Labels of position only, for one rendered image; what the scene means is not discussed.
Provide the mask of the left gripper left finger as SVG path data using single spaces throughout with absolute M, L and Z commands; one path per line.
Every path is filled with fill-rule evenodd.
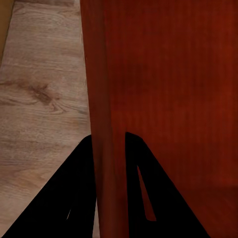
M 96 197 L 88 135 L 2 238 L 92 238 Z

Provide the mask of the storage box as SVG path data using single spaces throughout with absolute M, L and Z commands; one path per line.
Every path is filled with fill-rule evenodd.
M 126 132 L 210 238 L 238 238 L 238 0 L 80 0 L 80 10 L 100 238 L 129 238 Z

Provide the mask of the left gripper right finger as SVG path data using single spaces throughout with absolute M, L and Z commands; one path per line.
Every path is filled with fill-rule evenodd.
M 145 141 L 125 134 L 129 238 L 210 238 Z M 138 169 L 155 217 L 145 216 Z

